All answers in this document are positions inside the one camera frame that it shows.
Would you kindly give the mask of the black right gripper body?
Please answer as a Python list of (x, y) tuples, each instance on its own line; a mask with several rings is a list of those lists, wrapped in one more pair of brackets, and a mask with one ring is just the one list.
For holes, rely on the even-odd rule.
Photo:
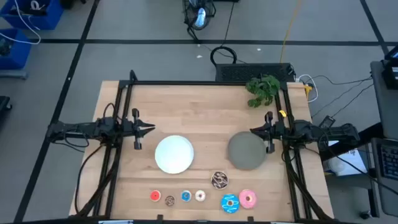
[(282, 119), (281, 121), (276, 121), (274, 124), (271, 124), (273, 120), (273, 113), (271, 111), (268, 111), (264, 118), (266, 121), (266, 132), (268, 134), (268, 137), (266, 137), (268, 141), (267, 153), (273, 153), (275, 151), (273, 140), (281, 140), (282, 136), (285, 134), (284, 120)]

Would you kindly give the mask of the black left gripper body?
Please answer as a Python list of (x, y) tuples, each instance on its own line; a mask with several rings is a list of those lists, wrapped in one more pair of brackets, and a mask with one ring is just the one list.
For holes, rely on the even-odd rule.
[(123, 119), (123, 136), (131, 137), (134, 136), (134, 148), (136, 150), (141, 150), (142, 145), (140, 142), (141, 134), (140, 134), (140, 123), (139, 119), (139, 110), (137, 108), (132, 109), (132, 117), (133, 121), (128, 120), (127, 118)]

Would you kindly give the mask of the large chocolate frosted donut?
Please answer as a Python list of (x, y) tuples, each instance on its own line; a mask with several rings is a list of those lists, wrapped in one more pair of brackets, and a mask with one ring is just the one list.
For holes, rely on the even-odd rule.
[(211, 184), (215, 189), (225, 189), (229, 184), (228, 176), (224, 172), (217, 171), (211, 176)]

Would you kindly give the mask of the large pink frosted donut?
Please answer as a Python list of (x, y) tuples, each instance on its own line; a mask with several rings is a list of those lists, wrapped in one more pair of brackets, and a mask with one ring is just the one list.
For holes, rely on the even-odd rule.
[(239, 202), (245, 209), (252, 209), (257, 205), (257, 195), (253, 190), (244, 189), (239, 193)]

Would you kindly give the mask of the large blue frosted donut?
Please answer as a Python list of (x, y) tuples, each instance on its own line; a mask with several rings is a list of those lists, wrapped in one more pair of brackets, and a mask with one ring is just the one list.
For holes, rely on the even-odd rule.
[(225, 194), (221, 199), (221, 207), (226, 213), (235, 213), (239, 210), (239, 198), (234, 194)]

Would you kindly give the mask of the grey round plate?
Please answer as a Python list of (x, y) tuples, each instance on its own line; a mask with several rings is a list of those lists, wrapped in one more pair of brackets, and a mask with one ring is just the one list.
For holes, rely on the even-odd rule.
[(251, 132), (236, 133), (228, 142), (228, 159), (239, 170), (257, 169), (266, 155), (267, 145)]

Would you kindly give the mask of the white round plate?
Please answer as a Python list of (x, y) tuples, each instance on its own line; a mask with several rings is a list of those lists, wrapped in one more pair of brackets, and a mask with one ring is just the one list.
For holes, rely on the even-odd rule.
[(155, 149), (157, 166), (168, 174), (184, 172), (192, 164), (193, 158), (193, 145), (183, 136), (168, 136), (161, 140)]

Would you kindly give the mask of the green potted plant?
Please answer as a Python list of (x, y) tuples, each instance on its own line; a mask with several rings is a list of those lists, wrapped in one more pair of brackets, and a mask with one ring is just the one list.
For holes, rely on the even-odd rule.
[(258, 108), (261, 105), (269, 106), (280, 89), (280, 81), (272, 75), (260, 75), (259, 78), (251, 78), (246, 83), (246, 90), (254, 95), (248, 100), (248, 106)]

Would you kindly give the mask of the black power adapter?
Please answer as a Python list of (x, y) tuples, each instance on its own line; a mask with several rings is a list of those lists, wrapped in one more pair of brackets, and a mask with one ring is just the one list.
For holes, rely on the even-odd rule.
[(319, 127), (323, 128), (323, 129), (328, 129), (328, 128), (332, 127), (334, 123), (335, 123), (334, 118), (332, 118), (331, 116), (325, 116), (323, 121), (320, 123)]

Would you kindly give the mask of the white paper sheet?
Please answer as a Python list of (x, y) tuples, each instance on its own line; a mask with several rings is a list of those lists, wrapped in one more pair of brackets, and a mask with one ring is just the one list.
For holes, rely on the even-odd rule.
[(359, 151), (357, 149), (353, 149), (337, 157), (332, 157), (331, 159), (323, 161), (324, 173), (332, 174), (335, 176), (360, 174), (358, 170), (356, 170), (346, 162), (342, 161), (342, 159), (354, 165), (360, 171), (365, 173), (367, 172), (366, 166), (359, 154)]

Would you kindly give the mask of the grey side desk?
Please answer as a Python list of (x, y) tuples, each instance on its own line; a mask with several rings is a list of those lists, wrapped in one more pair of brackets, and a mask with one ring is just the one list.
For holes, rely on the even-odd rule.
[(384, 137), (398, 140), (398, 90), (389, 90), (382, 77), (383, 64), (370, 63)]

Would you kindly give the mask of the black floor fan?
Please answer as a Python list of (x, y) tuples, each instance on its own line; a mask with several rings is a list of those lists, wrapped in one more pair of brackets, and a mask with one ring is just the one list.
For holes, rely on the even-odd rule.
[(202, 30), (216, 14), (213, 0), (182, 0), (184, 23), (191, 30)]

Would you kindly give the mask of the black keyboard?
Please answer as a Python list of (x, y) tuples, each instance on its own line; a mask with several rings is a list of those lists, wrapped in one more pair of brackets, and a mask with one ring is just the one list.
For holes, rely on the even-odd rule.
[(398, 180), (398, 148), (381, 146), (380, 157), (383, 175)]

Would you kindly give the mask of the large blue storage bin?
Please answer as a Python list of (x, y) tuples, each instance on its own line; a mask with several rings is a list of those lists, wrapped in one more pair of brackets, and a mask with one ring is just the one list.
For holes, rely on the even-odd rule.
[(62, 14), (60, 0), (7, 0), (0, 8), (0, 17), (18, 29), (54, 30)]

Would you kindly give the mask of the black aluminium table frame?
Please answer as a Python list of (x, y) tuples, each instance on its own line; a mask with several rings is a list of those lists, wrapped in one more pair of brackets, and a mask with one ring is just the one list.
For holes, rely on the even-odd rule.
[[(228, 159), (230, 138), (251, 127), (260, 126), (267, 111), (265, 106), (253, 109), (247, 105), (250, 93), (240, 83), (138, 81), (133, 87), (118, 81), (104, 81), (96, 102), (95, 118), (117, 114), (131, 118), (137, 108), (145, 123), (156, 128), (142, 140), (142, 149), (134, 148), (134, 138), (125, 138), (120, 149), (106, 149), (92, 142), (84, 155), (86, 166), (81, 175), (77, 203), (72, 213), (81, 212), (95, 192), (98, 183), (118, 156), (116, 181), (108, 184), (90, 215), (114, 219), (164, 220), (292, 221), (315, 218), (315, 212), (302, 198), (297, 186), (289, 179), (286, 162), (282, 160), (282, 143), (275, 142), (275, 151), (260, 167), (239, 170)], [(194, 148), (190, 167), (179, 174), (168, 174), (155, 161), (157, 145), (168, 136), (183, 136)], [(215, 189), (211, 176), (224, 172), (229, 179), (225, 189)], [(257, 205), (226, 213), (221, 207), (225, 194), (239, 198), (240, 191), (253, 190)], [(161, 192), (153, 202), (150, 193)], [(189, 202), (181, 200), (183, 190), (192, 193)], [(204, 202), (195, 200), (195, 192), (206, 193)], [(175, 197), (168, 207), (165, 198)]]

